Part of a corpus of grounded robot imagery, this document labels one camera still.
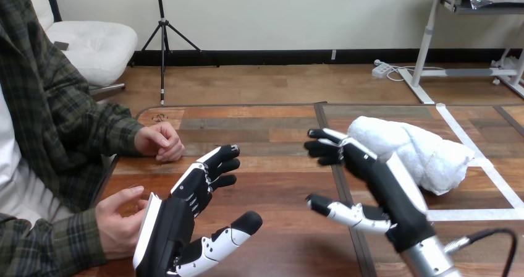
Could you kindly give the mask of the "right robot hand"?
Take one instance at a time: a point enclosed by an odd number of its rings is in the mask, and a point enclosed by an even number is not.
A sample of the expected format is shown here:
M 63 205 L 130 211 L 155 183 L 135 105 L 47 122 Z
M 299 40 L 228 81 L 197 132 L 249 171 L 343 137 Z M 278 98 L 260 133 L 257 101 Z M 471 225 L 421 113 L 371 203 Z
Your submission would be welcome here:
M 310 129 L 304 147 L 323 166 L 341 164 L 363 181 L 375 201 L 373 218 L 361 203 L 351 205 L 322 195 L 306 197 L 308 207 L 348 227 L 385 234 L 402 253 L 436 235 L 428 207 L 410 173 L 395 154 L 379 156 L 361 142 L 332 129 Z

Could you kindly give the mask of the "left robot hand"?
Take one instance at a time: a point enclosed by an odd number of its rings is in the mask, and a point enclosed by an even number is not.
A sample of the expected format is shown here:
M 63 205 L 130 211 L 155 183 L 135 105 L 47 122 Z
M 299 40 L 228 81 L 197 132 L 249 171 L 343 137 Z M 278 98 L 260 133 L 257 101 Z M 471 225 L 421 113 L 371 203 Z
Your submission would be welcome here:
M 213 192 L 236 183 L 237 145 L 223 145 L 193 162 L 167 198 L 151 193 L 133 255 L 136 276 L 198 276 L 238 249 L 263 224 L 248 211 L 210 237 L 192 239 L 195 218 Z

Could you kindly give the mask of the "person's hand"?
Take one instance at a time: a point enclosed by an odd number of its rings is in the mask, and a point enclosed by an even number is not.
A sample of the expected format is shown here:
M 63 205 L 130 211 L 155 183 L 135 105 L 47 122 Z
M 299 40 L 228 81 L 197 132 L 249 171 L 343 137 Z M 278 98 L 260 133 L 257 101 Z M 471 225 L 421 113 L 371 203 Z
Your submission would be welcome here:
M 148 204 L 140 198 L 143 191 L 143 186 L 123 189 L 100 201 L 95 207 L 100 243 L 107 260 L 133 255 Z M 119 208 L 128 202 L 137 204 L 137 212 L 130 216 L 120 215 Z
M 160 162 L 177 161 L 185 152 L 185 146 L 169 122 L 142 127 L 134 137 L 134 145 L 141 155 L 153 156 Z

